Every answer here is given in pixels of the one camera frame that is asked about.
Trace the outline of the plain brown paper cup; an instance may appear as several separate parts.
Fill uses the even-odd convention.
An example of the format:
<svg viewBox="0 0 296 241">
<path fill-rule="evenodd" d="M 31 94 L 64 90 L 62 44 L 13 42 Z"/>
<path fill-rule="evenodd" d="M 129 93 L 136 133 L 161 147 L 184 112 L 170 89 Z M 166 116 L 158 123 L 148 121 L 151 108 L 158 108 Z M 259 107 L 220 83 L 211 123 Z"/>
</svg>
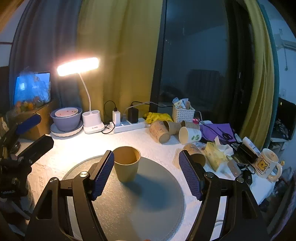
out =
<svg viewBox="0 0 296 241">
<path fill-rule="evenodd" d="M 122 183 L 132 182 L 137 175 L 140 151 L 130 146 L 123 146 L 114 149 L 113 154 L 118 180 Z"/>
</svg>

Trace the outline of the brown patterned cup front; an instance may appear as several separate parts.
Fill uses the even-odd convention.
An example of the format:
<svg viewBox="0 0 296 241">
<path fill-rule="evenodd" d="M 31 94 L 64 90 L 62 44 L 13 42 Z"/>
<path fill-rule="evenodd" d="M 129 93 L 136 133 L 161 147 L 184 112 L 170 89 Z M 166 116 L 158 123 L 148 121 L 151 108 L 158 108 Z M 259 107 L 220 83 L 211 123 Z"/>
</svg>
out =
<svg viewBox="0 0 296 241">
<path fill-rule="evenodd" d="M 186 150 L 189 153 L 195 163 L 199 163 L 202 167 L 205 166 L 206 157 L 201 153 L 195 144 L 186 144 L 183 150 Z"/>
</svg>

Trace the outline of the white green paper cup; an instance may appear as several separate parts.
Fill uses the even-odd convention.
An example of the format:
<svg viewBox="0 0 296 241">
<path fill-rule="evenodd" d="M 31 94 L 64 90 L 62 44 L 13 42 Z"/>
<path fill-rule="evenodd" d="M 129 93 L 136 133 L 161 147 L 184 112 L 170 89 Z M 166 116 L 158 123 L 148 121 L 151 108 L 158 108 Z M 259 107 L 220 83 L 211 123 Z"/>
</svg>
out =
<svg viewBox="0 0 296 241">
<path fill-rule="evenodd" d="M 199 129 L 183 126 L 179 130 L 179 141 L 182 145 L 198 142 L 201 138 L 202 133 Z"/>
</svg>

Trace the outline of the brown paper cup behind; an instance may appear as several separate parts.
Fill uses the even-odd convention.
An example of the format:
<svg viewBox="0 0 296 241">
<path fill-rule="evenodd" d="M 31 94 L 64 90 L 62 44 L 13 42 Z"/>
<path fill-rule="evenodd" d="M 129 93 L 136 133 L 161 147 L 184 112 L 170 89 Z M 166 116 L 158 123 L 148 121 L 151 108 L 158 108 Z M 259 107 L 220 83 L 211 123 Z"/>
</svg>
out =
<svg viewBox="0 0 296 241">
<path fill-rule="evenodd" d="M 180 123 L 174 122 L 174 121 L 163 121 L 166 129 L 168 130 L 169 134 L 172 135 L 177 135 L 182 127 Z"/>
</svg>

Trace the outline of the patterned brown paper cup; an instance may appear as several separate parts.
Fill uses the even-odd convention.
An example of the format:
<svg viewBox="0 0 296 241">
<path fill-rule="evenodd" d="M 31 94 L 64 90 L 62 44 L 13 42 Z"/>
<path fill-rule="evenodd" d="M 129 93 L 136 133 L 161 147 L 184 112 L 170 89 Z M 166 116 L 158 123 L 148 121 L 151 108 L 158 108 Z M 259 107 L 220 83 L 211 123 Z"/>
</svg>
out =
<svg viewBox="0 0 296 241">
<path fill-rule="evenodd" d="M 162 121 L 155 121 L 149 127 L 149 132 L 154 140 L 160 144 L 164 144 L 170 140 L 170 134 Z"/>
</svg>

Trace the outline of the white patterned small bowl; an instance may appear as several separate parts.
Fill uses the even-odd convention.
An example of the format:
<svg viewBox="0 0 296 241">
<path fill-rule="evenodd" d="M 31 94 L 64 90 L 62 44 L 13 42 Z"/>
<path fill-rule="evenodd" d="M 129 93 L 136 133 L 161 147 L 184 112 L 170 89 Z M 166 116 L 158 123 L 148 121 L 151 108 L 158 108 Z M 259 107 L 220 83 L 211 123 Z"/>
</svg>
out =
<svg viewBox="0 0 296 241">
<path fill-rule="evenodd" d="M 78 112 L 77 108 L 61 108 L 55 112 L 55 117 L 65 118 L 65 117 L 73 116 L 77 112 Z"/>
</svg>

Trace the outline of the purple bowl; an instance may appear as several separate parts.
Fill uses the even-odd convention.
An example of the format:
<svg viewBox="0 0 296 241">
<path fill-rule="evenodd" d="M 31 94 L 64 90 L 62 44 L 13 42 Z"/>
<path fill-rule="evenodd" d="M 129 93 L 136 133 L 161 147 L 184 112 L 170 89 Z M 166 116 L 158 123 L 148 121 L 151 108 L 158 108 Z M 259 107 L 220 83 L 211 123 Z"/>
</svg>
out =
<svg viewBox="0 0 296 241">
<path fill-rule="evenodd" d="M 50 117 L 52 118 L 54 124 L 59 130 L 65 131 L 65 132 L 72 131 L 78 126 L 79 121 L 82 121 L 81 119 L 82 109 L 81 108 L 77 108 L 77 109 L 78 109 L 78 112 L 75 115 L 65 117 L 65 118 L 55 117 L 55 112 L 59 110 L 57 109 L 50 113 Z"/>
</svg>

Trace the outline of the white desk lamp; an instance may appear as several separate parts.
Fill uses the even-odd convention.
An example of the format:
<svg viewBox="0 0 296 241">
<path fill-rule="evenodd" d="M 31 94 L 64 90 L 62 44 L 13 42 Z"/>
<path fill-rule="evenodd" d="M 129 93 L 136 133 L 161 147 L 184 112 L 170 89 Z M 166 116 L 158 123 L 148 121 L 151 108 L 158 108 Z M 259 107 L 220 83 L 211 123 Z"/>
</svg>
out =
<svg viewBox="0 0 296 241">
<path fill-rule="evenodd" d="M 89 102 L 89 110 L 82 113 L 83 130 L 86 134 L 102 132 L 105 128 L 105 125 L 101 120 L 100 111 L 97 109 L 92 110 L 91 108 L 91 97 L 85 81 L 82 77 L 83 73 L 98 69 L 99 65 L 100 60 L 97 57 L 90 57 L 72 60 L 57 67 L 57 73 L 59 76 L 64 77 L 77 74 L 79 75 L 80 80 L 84 86 Z"/>
</svg>

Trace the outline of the white bear mug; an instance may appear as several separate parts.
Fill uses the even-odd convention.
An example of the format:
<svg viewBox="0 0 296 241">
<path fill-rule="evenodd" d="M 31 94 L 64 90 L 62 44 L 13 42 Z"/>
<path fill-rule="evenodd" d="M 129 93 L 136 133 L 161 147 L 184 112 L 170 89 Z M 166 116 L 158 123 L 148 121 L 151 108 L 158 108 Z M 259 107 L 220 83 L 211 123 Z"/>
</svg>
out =
<svg viewBox="0 0 296 241">
<path fill-rule="evenodd" d="M 271 182 L 277 182 L 282 175 L 282 166 L 278 156 L 270 149 L 264 148 L 254 164 L 257 175 L 268 179 Z"/>
</svg>

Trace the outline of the yellow tissue pack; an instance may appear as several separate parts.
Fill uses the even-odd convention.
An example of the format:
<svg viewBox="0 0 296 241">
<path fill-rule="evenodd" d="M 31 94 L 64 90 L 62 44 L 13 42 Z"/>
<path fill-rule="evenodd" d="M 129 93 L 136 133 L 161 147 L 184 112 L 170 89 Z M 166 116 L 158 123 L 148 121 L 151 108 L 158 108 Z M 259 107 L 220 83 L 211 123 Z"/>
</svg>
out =
<svg viewBox="0 0 296 241">
<path fill-rule="evenodd" d="M 216 144 L 213 142 L 208 142 L 206 144 L 205 156 L 215 172 L 221 171 L 227 166 L 226 156 L 217 149 Z"/>
</svg>

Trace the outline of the white charger plug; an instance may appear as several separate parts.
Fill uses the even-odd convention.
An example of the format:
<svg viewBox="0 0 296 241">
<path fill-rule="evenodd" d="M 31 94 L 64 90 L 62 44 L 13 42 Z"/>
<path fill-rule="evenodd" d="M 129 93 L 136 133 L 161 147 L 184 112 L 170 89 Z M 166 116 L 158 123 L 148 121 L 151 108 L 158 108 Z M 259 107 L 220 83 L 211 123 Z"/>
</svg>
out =
<svg viewBox="0 0 296 241">
<path fill-rule="evenodd" d="M 121 113 L 117 110 L 112 111 L 112 121 L 115 126 L 121 125 Z"/>
</svg>

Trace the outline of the white power strip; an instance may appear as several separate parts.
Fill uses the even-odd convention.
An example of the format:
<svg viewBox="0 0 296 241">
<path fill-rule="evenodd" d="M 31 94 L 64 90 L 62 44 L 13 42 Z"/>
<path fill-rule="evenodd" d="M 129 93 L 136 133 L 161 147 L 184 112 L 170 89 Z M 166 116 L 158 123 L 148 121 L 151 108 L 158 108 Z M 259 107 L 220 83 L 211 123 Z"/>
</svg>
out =
<svg viewBox="0 0 296 241">
<path fill-rule="evenodd" d="M 147 128 L 149 125 L 145 122 L 143 118 L 139 118 L 137 123 L 131 123 L 128 120 L 125 122 L 121 122 L 119 126 L 114 126 L 112 122 L 107 126 L 111 133 L 122 133 L 133 130 L 138 130 L 141 128 Z"/>
</svg>

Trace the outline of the round grey placemat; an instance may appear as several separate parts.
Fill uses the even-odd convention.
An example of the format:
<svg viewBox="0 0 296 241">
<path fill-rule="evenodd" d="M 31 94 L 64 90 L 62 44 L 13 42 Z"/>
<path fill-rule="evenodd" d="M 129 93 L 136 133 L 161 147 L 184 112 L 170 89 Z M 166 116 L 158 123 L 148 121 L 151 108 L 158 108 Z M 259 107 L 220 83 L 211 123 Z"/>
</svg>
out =
<svg viewBox="0 0 296 241">
<path fill-rule="evenodd" d="M 102 195 L 92 204 L 108 240 L 170 240 L 185 209 L 175 177 L 144 157 L 132 182 L 120 182 L 112 170 Z"/>
</svg>

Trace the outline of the purple cloth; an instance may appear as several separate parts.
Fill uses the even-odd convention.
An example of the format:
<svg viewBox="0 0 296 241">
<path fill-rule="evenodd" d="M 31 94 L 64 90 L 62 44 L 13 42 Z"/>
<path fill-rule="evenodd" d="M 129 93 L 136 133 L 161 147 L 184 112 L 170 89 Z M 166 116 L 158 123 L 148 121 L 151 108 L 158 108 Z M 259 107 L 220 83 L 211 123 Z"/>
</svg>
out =
<svg viewBox="0 0 296 241">
<path fill-rule="evenodd" d="M 202 137 L 207 141 L 214 141 L 215 137 L 218 137 L 221 141 L 234 143 L 236 138 L 234 132 L 229 123 L 213 124 L 208 123 L 200 125 L 200 131 Z"/>
</svg>

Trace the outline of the black power adapter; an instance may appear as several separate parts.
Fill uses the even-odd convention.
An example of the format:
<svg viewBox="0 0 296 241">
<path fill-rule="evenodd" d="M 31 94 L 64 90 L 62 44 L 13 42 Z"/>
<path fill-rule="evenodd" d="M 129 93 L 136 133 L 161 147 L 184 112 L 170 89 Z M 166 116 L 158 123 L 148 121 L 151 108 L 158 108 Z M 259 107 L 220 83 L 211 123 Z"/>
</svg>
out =
<svg viewBox="0 0 296 241">
<path fill-rule="evenodd" d="M 131 107 L 128 109 L 128 121 L 130 123 L 137 123 L 138 122 L 138 112 L 137 108 Z"/>
</svg>

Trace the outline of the black monitor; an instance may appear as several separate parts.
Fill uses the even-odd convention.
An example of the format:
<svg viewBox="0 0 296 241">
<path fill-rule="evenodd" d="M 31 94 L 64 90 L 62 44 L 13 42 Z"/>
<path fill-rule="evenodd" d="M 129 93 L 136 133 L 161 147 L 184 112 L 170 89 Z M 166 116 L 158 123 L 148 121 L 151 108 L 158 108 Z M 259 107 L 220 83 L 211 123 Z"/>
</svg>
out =
<svg viewBox="0 0 296 241">
<path fill-rule="evenodd" d="M 295 104 L 279 97 L 273 135 L 275 138 L 292 140 L 294 132 Z"/>
</svg>

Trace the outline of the yellow cloth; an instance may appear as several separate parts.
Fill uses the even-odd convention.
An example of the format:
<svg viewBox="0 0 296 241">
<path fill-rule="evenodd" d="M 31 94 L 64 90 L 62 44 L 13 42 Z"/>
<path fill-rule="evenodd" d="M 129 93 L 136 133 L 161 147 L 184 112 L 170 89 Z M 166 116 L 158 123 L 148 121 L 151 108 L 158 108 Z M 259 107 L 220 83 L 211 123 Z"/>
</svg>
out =
<svg viewBox="0 0 296 241">
<path fill-rule="evenodd" d="M 171 116 L 167 113 L 145 113 L 143 118 L 148 124 L 152 124 L 155 121 L 173 121 Z"/>
</svg>

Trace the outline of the yellow green curtain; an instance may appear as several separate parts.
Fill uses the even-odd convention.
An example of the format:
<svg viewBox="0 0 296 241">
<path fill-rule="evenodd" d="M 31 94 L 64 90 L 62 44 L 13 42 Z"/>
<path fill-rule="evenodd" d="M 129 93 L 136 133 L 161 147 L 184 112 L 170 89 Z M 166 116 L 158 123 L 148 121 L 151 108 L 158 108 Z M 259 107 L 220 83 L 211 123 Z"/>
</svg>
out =
<svg viewBox="0 0 296 241">
<path fill-rule="evenodd" d="M 171 112 L 188 98 L 259 148 L 271 133 L 275 70 L 258 1 L 83 1 L 78 49 L 100 59 L 85 80 L 95 108 Z"/>
</svg>

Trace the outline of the white woven basket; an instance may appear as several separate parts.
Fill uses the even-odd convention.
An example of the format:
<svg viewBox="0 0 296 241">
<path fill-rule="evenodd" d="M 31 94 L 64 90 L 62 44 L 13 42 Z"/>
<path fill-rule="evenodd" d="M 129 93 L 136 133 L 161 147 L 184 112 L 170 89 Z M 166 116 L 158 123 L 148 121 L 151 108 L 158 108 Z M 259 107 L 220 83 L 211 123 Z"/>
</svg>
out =
<svg viewBox="0 0 296 241">
<path fill-rule="evenodd" d="M 195 109 L 176 108 L 173 106 L 172 118 L 174 122 L 181 123 L 182 121 L 192 122 L 195 114 Z"/>
</svg>

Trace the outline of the white air conditioner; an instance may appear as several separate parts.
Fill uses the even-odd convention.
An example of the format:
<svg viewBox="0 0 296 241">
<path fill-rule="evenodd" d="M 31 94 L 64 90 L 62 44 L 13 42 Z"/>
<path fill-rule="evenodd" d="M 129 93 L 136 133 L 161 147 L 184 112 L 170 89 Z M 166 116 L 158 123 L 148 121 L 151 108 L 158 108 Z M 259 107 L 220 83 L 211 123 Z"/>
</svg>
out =
<svg viewBox="0 0 296 241">
<path fill-rule="evenodd" d="M 296 42 L 280 40 L 280 46 L 283 48 L 291 49 L 293 51 L 296 50 Z"/>
</svg>

